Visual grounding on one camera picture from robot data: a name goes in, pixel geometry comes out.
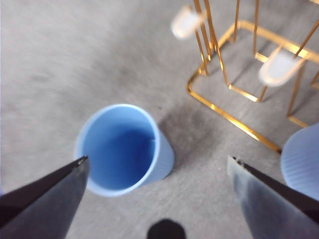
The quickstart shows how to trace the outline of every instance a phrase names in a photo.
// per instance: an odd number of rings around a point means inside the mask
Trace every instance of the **gold metal rack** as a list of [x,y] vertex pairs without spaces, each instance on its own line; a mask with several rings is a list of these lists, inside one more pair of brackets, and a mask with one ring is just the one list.
[[[187,83],[187,91],[188,93],[193,96],[195,99],[197,99],[198,101],[200,101],[201,103],[203,103],[204,105],[208,106],[209,108],[211,108],[213,111],[217,112],[218,114],[220,114],[221,116],[223,116],[225,119],[227,119],[228,121],[230,121],[233,125],[237,126],[238,128],[240,128],[242,131],[244,131],[245,133],[247,133],[248,135],[250,135],[251,137],[253,137],[254,139],[260,141],[261,143],[263,143],[264,145],[266,145],[267,147],[269,147],[270,149],[272,149],[273,151],[281,154],[281,148],[277,145],[275,145],[273,142],[271,142],[270,140],[268,140],[267,138],[265,138],[264,136],[262,136],[261,134],[257,133],[256,131],[254,131],[253,129],[251,129],[249,126],[245,125],[244,123],[242,123],[240,120],[236,119],[235,117],[233,117],[231,114],[229,114],[228,112],[224,111],[222,108],[218,107],[217,105],[215,105],[214,103],[212,103],[211,101],[209,101],[208,99],[206,99],[205,97],[201,96],[200,94],[198,94],[197,92],[195,92],[194,90],[192,90],[191,86],[192,84],[195,82],[197,76],[199,75],[203,75],[203,76],[207,76],[208,75],[208,71],[207,71],[207,64],[210,63],[211,59],[212,59],[212,52],[214,51],[215,53],[217,53],[217,56],[219,58],[219,63],[220,63],[220,68],[223,72],[223,76],[224,76],[224,80],[226,83],[226,86],[228,87],[228,89],[230,90],[234,90],[238,93],[240,93],[241,95],[243,95],[244,97],[250,99],[253,102],[261,102],[263,99],[263,96],[265,95],[265,92],[267,90],[267,85],[264,85],[261,93],[259,96],[255,96],[253,94],[250,94],[248,92],[246,92],[245,90],[233,85],[229,83],[229,79],[227,76],[227,71],[222,59],[222,55],[221,55],[221,47],[225,44],[226,41],[229,42],[236,42],[236,38],[237,38],[237,31],[239,29],[245,29],[248,30],[250,32],[252,32],[254,34],[254,43],[253,43],[253,55],[254,57],[265,63],[268,59],[267,56],[259,53],[256,49],[256,45],[257,45],[257,36],[261,37],[265,40],[268,40],[270,42],[273,42],[275,44],[277,44],[278,46],[282,46],[282,48],[292,52],[293,54],[295,54],[295,57],[299,56],[301,58],[303,58],[305,61],[311,61],[314,62],[316,64],[319,65],[319,54],[311,51],[307,48],[305,48],[306,43],[308,42],[309,38],[312,36],[312,34],[314,33],[314,31],[318,28],[319,26],[319,20],[316,22],[316,24],[313,26],[313,28],[311,29],[310,33],[308,34],[308,36],[306,37],[306,39],[304,40],[304,42],[301,45],[298,45],[294,42],[291,42],[287,39],[285,39],[284,37],[275,34],[272,31],[269,31],[265,28],[262,28],[258,25],[258,18],[259,18],[259,0],[255,0],[256,4],[255,4],[255,22],[249,22],[246,20],[238,20],[238,12],[239,12],[239,5],[240,5],[240,0],[237,0],[237,4],[236,4],[236,15],[235,15],[235,22],[228,28],[228,30],[222,35],[222,37],[217,40],[216,34],[215,34],[215,30],[214,30],[214,26],[213,26],[213,21],[212,21],[212,17],[211,17],[211,10],[210,10],[210,5],[209,5],[209,0],[204,0],[204,6],[205,6],[205,11],[207,13],[207,23],[208,23],[208,28],[209,28],[209,36],[210,39],[208,39],[207,36],[207,32],[206,32],[206,28],[205,28],[205,24],[202,23],[202,25],[200,26],[200,30],[202,33],[202,37],[203,37],[203,41],[204,41],[204,46],[206,48],[206,56],[201,44],[201,40],[200,40],[200,36],[199,36],[199,32],[198,30],[195,31],[195,35],[196,35],[196,39],[198,42],[198,46],[199,46],[199,50],[200,50],[200,54],[201,54],[201,58],[202,58],[202,64],[196,69],[196,71],[193,73],[193,75],[190,77],[188,83]],[[194,0],[194,5],[195,5],[195,9],[196,12],[198,14],[202,13],[202,9],[201,9],[201,5],[199,3],[199,0]],[[294,102],[299,90],[299,85],[300,85],[300,81],[303,75],[303,71],[304,71],[304,65],[299,69],[298,75],[296,77],[296,83],[293,89],[293,93],[292,93],[292,97],[290,100],[290,104],[288,107],[288,112],[287,112],[287,117],[289,120],[291,120],[292,122],[298,124],[301,127],[306,127],[308,126],[306,123],[304,123],[303,121],[299,120],[298,118],[294,117],[292,115],[292,109],[294,106]],[[313,86],[316,89],[319,89],[319,83],[318,83],[318,78],[319,78],[319,71],[317,72],[317,74],[315,75],[314,79],[312,80],[311,86]]]

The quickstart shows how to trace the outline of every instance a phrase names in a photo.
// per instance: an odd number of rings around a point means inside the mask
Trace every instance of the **floor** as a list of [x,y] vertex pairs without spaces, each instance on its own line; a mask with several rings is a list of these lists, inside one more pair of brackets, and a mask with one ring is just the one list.
[[[301,43],[319,15],[306,0],[260,1],[260,25]],[[74,140],[98,109],[130,103],[147,110],[175,152],[163,180],[118,197],[86,191],[68,239],[145,238],[163,218],[180,222],[188,238],[251,238],[230,180],[227,156],[283,182],[280,157],[189,96],[185,86],[200,63],[195,37],[179,41],[170,21],[183,0],[3,0],[1,2],[1,187],[32,182],[72,160]],[[234,0],[211,1],[217,36],[234,21]],[[240,18],[254,19],[254,1],[241,1]],[[319,31],[307,47],[319,52]],[[259,39],[269,54],[275,45]],[[222,49],[231,82],[258,94],[261,63],[252,34],[240,31]],[[319,94],[309,63],[294,109],[308,124],[319,120]],[[217,60],[194,89],[280,146],[297,125],[285,118],[294,82],[269,89],[253,103],[226,89]]]

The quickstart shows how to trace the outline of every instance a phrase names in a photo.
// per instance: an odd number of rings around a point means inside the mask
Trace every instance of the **cup rim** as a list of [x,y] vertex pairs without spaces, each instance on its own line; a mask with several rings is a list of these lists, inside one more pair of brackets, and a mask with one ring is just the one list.
[[96,111],[93,115],[91,115],[88,120],[84,123],[84,125],[82,126],[77,139],[76,139],[76,143],[75,143],[75,148],[74,148],[74,159],[76,160],[79,157],[82,157],[83,155],[81,155],[80,153],[80,149],[83,148],[84,145],[84,139],[86,138],[89,130],[91,129],[92,125],[95,123],[95,121],[103,114],[105,114],[106,112],[112,110],[112,109],[116,109],[116,108],[121,108],[121,107],[126,107],[126,108],[132,108],[134,110],[139,111],[143,116],[145,116],[148,120],[148,122],[150,123],[152,130],[153,130],[153,134],[155,137],[155,149],[154,149],[154,154],[153,154],[153,158],[152,158],[152,162],[147,170],[147,172],[144,174],[144,176],[137,181],[135,184],[133,184],[132,186],[125,188],[125,189],[119,189],[119,190],[111,190],[111,189],[106,189],[100,185],[98,185],[96,182],[94,182],[90,177],[88,179],[88,184],[87,184],[87,188],[91,191],[94,192],[95,194],[98,194],[100,196],[104,196],[104,197],[116,197],[116,196],[120,196],[123,194],[126,194],[134,189],[136,189],[137,187],[139,187],[141,184],[143,184],[145,182],[145,180],[149,177],[149,175],[151,174],[151,172],[153,171],[156,162],[159,158],[159,153],[160,153],[160,130],[157,126],[157,124],[155,123],[154,119],[152,118],[152,116],[146,112],[145,110],[143,110],[142,108],[135,106],[135,105],[130,105],[130,104],[115,104],[115,105],[110,105],[107,107],[104,107],[98,111]]

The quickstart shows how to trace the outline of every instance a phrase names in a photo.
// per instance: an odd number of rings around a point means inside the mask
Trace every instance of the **light blue cup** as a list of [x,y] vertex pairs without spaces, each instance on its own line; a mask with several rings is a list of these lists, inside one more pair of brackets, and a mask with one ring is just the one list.
[[281,170],[289,187],[319,201],[319,122],[288,139]]
[[88,155],[88,189],[105,197],[128,193],[166,177],[174,152],[143,109],[119,104],[92,115],[76,140],[74,159]]

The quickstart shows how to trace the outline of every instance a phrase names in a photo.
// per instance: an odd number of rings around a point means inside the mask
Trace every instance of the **ribbed plastic surface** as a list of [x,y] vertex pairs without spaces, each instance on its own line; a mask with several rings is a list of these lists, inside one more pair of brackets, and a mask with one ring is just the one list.
[[160,133],[159,158],[155,164],[153,171],[142,185],[154,182],[166,177],[174,166],[174,152],[166,137]]
[[319,123],[296,132],[281,156],[287,185],[319,201]]

